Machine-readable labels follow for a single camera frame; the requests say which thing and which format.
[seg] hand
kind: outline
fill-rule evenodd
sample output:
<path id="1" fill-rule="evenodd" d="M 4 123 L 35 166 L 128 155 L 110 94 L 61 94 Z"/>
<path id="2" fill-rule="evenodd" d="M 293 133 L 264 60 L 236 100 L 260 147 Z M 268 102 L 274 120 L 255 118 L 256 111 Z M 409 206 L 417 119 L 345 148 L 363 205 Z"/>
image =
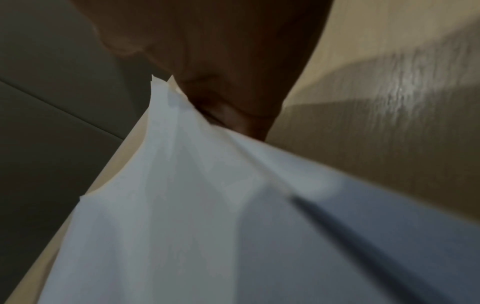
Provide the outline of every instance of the hand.
<path id="1" fill-rule="evenodd" d="M 115 54 L 144 53 L 211 122 L 265 139 L 332 0 L 73 0 Z"/>

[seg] beige surface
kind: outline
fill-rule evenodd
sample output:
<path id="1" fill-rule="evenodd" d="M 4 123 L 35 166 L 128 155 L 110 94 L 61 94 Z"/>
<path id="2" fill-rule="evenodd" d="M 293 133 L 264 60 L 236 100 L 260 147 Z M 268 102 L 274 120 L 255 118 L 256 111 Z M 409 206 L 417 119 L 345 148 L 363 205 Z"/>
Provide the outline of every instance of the beige surface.
<path id="1" fill-rule="evenodd" d="M 480 2 L 336 0 L 267 141 L 480 217 Z M 140 145 L 145 117 L 94 182 Z M 34 303 L 65 225 L 7 303 Z"/>

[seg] wooden table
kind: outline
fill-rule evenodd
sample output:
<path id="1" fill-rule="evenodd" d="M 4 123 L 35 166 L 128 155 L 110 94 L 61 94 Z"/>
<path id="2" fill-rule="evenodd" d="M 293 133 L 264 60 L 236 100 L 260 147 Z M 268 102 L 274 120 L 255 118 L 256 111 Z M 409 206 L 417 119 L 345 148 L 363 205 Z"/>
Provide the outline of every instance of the wooden table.
<path id="1" fill-rule="evenodd" d="M 267 142 L 480 218 L 480 2 L 336 0 Z M 90 187 L 141 144 L 147 113 Z M 8 304 L 36 303 L 70 218 Z"/>

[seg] grout line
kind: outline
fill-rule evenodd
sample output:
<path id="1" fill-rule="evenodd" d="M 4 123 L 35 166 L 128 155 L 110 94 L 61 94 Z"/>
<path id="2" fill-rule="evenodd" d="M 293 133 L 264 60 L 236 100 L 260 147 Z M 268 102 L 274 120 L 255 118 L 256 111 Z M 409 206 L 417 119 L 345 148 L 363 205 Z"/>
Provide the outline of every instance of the grout line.
<path id="1" fill-rule="evenodd" d="M 102 131 L 102 132 L 104 132 L 104 133 L 107 133 L 107 134 L 110 135 L 110 136 L 113 136 L 113 137 L 115 137 L 115 138 L 117 138 L 117 139 L 120 139 L 120 140 L 122 140 L 122 141 L 125 139 L 125 138 L 122 138 L 122 137 L 120 137 L 120 136 L 118 136 L 118 135 L 115 135 L 115 134 L 113 134 L 113 133 L 110 133 L 109 131 L 101 128 L 100 126 L 98 126 L 98 125 L 96 125 L 96 124 L 94 124 L 94 123 L 88 122 L 88 121 L 84 120 L 83 118 L 81 118 L 81 117 L 79 117 L 79 116 L 76 116 L 75 114 L 70 113 L 70 112 L 68 112 L 68 111 L 66 111 L 66 110 L 64 110 L 64 109 L 62 109 L 62 108 L 60 108 L 60 107 L 58 107 L 58 106 L 56 106 L 56 105 L 54 105 L 54 104 L 52 104 L 52 103 L 49 103 L 48 101 L 46 101 L 46 100 L 44 100 L 43 98 L 37 96 L 36 94 L 34 94 L 34 93 L 32 93 L 32 92 L 30 92 L 30 91 L 28 91 L 28 90 L 25 90 L 25 89 L 23 89 L 23 88 L 21 88 L 21 87 L 19 87 L 19 86 L 17 86 L 17 85 L 14 85 L 14 84 L 10 83 L 9 81 L 6 81 L 6 80 L 3 79 L 2 77 L 0 77 L 0 82 L 3 83 L 3 84 L 5 84 L 5 85 L 7 85 L 7 86 L 9 86 L 9 87 L 11 87 L 11 88 L 13 88 L 13 89 L 15 89 L 15 90 L 17 90 L 17 91 L 20 91 L 20 92 L 22 92 L 22 93 L 24 93 L 24 94 L 27 94 L 27 95 L 29 95 L 30 97 L 32 97 L 32 98 L 34 98 L 34 99 L 36 99 L 36 100 L 38 100 L 38 101 L 40 101 L 40 102 L 43 102 L 44 104 L 46 104 L 46 105 L 48 105 L 48 106 L 50 106 L 50 107 L 52 107 L 52 108 L 54 108 L 54 109 L 56 109 L 56 110 L 58 110 L 58 111 L 61 111 L 62 113 L 65 113 L 65 114 L 67 114 L 67 115 L 69 115 L 69 116 L 72 116 L 73 118 L 75 118 L 75 119 L 77 119 L 77 120 L 80 120 L 82 123 L 88 124 L 88 125 L 96 128 L 96 129 L 98 129 L 98 130 L 100 130 L 100 131 Z"/>

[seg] paper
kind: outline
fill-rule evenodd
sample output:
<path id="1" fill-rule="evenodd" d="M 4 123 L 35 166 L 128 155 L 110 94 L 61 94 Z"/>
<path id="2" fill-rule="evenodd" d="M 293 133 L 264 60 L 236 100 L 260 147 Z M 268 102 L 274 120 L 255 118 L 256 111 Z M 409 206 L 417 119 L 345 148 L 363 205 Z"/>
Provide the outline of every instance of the paper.
<path id="1" fill-rule="evenodd" d="M 480 299 L 478 226 L 212 127 L 154 79 L 144 142 L 81 198 L 39 303 L 401 302 L 294 198 L 442 299 Z"/>

